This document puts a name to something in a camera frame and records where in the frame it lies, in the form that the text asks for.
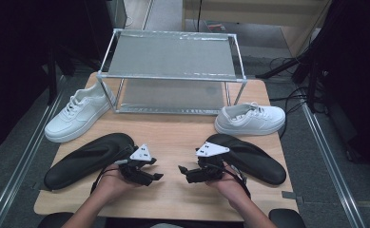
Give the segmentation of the wooden cabinet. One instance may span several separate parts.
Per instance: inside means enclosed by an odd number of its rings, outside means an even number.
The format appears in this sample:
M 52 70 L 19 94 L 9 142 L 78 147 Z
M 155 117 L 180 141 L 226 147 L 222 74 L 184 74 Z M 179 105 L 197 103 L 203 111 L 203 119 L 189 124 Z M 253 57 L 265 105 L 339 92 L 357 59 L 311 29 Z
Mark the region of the wooden cabinet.
M 293 57 L 302 53 L 333 0 L 182 0 L 185 20 L 280 26 Z

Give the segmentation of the dark curtain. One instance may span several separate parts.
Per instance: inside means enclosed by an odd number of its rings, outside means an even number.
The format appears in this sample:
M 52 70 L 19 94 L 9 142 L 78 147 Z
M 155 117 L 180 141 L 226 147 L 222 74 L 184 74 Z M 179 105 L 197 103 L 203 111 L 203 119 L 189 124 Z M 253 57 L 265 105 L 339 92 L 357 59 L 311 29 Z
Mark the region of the dark curtain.
M 370 0 L 333 0 L 317 40 L 330 117 L 352 160 L 370 163 Z
M 107 0 L 0 0 L 0 144 L 44 90 L 55 97 L 43 66 L 99 69 L 111 31 Z

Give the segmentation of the person's right hand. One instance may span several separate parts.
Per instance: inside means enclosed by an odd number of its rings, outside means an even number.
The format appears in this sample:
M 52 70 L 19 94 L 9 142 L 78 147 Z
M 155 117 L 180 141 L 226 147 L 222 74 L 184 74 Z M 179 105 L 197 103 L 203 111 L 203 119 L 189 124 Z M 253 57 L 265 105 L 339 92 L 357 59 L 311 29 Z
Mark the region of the person's right hand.
M 234 175 L 235 171 L 227 163 L 224 163 L 222 178 L 220 180 L 207 181 L 205 184 L 209 187 L 215 188 L 228 200 L 229 204 L 235 210 L 239 210 L 249 201 L 249 197 L 243 190 L 242 186 L 236 181 Z

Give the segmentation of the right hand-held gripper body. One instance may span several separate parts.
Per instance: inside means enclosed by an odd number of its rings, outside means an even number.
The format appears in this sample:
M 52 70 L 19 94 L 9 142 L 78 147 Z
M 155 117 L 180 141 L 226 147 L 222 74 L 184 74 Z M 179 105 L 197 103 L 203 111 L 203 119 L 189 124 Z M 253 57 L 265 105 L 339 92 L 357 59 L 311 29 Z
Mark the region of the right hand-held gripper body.
M 212 142 L 205 142 L 196 150 L 196 156 L 205 159 L 205 167 L 188 170 L 185 175 L 189 183 L 220 180 L 223 176 L 224 162 L 222 155 L 229 152 L 229 148 Z

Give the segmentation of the white sneaker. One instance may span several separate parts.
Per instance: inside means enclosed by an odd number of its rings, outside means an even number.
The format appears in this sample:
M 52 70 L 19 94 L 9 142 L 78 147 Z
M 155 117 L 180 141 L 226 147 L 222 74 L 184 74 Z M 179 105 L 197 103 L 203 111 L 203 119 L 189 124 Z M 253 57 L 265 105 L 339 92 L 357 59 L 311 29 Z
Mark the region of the white sneaker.
M 46 125 L 46 138 L 54 143 L 65 143 L 82 136 L 115 102 L 106 83 L 97 82 L 89 88 L 78 89 Z
M 277 106 L 256 102 L 225 106 L 216 117 L 217 132 L 228 135 L 268 135 L 285 123 L 285 112 Z

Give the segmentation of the person's left hand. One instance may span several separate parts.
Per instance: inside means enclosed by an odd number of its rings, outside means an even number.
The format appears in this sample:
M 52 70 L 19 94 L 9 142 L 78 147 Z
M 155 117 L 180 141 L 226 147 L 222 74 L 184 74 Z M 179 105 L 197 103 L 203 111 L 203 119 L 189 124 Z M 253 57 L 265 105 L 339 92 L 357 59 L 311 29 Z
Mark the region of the person's left hand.
M 121 174 L 119 166 L 112 164 L 101 175 L 91 196 L 99 202 L 109 203 L 136 187 L 139 187 L 139 184 L 126 180 Z

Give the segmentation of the metal shoe rack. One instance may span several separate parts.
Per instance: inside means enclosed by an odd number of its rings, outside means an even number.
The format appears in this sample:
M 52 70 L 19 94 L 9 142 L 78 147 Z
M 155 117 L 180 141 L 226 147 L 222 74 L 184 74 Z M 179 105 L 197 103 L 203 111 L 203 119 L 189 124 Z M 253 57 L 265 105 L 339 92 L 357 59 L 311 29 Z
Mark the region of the metal shoe rack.
M 97 79 L 117 87 L 107 96 L 115 113 L 216 115 L 242 96 L 229 86 L 247 84 L 235 34 L 122 28 L 111 35 Z

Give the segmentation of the black slipper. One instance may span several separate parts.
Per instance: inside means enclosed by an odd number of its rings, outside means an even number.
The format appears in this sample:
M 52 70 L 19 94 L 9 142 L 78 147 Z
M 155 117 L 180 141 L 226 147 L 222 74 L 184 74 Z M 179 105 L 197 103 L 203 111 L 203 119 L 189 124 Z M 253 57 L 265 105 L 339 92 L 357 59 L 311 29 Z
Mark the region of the black slipper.
M 111 133 L 72 151 L 54 164 L 44 177 L 48 190 L 59 190 L 95 171 L 130 156 L 134 141 L 125 133 Z
M 227 147 L 229 152 L 223 154 L 224 161 L 246 174 L 271 185 L 285 182 L 285 169 L 259 146 L 226 134 L 214 134 L 206 140 Z

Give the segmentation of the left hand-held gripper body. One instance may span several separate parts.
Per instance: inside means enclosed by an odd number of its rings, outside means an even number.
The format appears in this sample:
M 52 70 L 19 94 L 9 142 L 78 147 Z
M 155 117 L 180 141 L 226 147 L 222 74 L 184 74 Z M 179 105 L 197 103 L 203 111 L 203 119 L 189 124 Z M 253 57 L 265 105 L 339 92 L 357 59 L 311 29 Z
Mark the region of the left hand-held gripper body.
M 125 148 L 125 152 L 127 152 L 127 157 L 118 161 L 121 174 L 127 181 L 149 186 L 151 175 L 141 170 L 145 165 L 143 162 L 152 159 L 147 145 L 145 143 L 140 147 L 129 145 Z

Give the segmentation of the black tripod stand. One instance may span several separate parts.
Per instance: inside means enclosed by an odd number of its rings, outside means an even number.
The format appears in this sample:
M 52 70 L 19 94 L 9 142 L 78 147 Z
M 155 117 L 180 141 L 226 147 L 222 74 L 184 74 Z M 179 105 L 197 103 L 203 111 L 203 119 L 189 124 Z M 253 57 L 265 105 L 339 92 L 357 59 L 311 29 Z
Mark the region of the black tripod stand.
M 297 68 L 292 74 L 292 81 L 295 84 L 302 83 L 308 79 L 307 86 L 307 105 L 312 113 L 316 112 L 315 108 L 315 92 L 320 73 L 319 63 L 314 58 L 313 50 L 311 47 L 306 49 L 302 54 L 297 57 L 291 58 L 280 66 L 277 66 L 268 72 L 256 75 L 258 79 L 269 79 L 280 72 L 286 71 L 289 68 L 296 66 Z

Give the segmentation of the metal floor rail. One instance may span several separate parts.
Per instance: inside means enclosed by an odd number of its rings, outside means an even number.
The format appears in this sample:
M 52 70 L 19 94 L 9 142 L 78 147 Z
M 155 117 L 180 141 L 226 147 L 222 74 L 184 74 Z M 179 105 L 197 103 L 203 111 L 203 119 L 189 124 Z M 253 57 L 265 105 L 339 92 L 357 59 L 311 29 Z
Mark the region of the metal floor rail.
M 321 157 L 326 166 L 329 177 L 333 182 L 333 185 L 341 202 L 341 207 L 343 208 L 344 214 L 346 215 L 351 228 L 367 228 L 360 213 L 360 209 L 340 170 L 339 165 L 337 164 L 333 156 L 328 141 L 321 130 L 321 126 L 316 115 L 310 111 L 309 107 L 306 104 L 302 106 L 302 110 L 318 145 Z
M 50 103 L 42 94 L 0 145 L 0 227 L 12 206 L 44 137 L 44 128 L 60 103 L 68 77 L 56 79 Z

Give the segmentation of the grey tape piece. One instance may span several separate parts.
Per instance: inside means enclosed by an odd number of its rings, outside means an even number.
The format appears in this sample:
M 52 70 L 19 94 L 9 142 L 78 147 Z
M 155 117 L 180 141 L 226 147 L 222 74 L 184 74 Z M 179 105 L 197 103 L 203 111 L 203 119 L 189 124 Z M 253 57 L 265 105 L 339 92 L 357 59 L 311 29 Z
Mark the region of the grey tape piece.
M 43 183 L 40 183 L 40 182 L 35 182 L 31 188 L 33 190 L 50 191 L 51 192 L 51 189 L 47 188 Z
M 303 196 L 298 196 L 294 192 L 289 192 L 289 191 L 282 191 L 282 197 L 284 199 L 289 199 L 289 200 L 295 200 L 297 204 L 302 204 L 304 203 Z

